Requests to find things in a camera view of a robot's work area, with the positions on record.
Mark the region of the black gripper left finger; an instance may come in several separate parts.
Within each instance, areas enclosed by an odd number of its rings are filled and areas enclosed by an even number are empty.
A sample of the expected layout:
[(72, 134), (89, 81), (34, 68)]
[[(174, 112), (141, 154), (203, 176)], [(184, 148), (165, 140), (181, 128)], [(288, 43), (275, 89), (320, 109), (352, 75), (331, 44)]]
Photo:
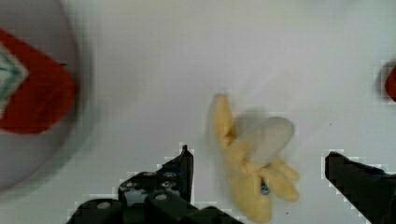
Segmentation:
[(243, 224), (217, 207), (191, 204), (193, 155), (178, 156), (154, 172), (123, 181), (116, 199), (82, 203), (66, 224)]

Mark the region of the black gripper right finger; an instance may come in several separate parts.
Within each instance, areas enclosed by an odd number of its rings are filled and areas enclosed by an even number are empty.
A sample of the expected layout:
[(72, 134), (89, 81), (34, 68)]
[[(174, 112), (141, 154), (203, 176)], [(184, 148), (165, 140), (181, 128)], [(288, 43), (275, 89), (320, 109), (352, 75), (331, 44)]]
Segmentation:
[(371, 224), (395, 224), (395, 175), (338, 152), (325, 158), (326, 178)]

